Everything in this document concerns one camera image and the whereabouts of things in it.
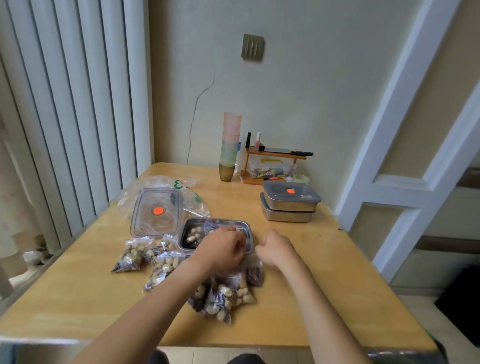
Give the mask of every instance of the white door frame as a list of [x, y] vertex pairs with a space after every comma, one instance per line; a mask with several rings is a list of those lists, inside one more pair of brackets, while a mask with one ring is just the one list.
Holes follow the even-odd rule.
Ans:
[[378, 174], [459, 3], [423, 2], [335, 210], [340, 227], [349, 231], [362, 204], [405, 209], [373, 260], [387, 281], [394, 277], [478, 150], [480, 85], [423, 178]]

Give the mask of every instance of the stacked plastic cups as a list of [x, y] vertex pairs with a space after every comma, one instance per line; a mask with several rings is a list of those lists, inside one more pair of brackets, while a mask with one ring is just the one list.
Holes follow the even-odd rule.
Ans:
[[235, 171], [240, 140], [241, 115], [223, 113], [222, 151], [220, 153], [220, 179], [229, 182]]

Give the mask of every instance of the stacked containers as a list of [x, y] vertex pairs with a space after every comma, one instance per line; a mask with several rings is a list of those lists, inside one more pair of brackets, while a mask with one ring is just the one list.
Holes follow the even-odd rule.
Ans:
[[267, 220], [307, 222], [321, 202], [320, 196], [304, 183], [265, 181], [260, 193]]
[[230, 181], [235, 170], [240, 140], [241, 115], [223, 113], [222, 151], [220, 153], [220, 179]]

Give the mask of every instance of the transparent lid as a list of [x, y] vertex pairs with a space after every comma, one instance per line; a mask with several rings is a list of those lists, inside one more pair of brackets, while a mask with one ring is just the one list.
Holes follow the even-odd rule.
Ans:
[[272, 200], [312, 204], [322, 200], [317, 192], [304, 183], [264, 181], [264, 190]]
[[181, 223], [181, 204], [181, 192], [175, 188], [144, 188], [135, 203], [130, 233], [137, 238], [176, 234]]

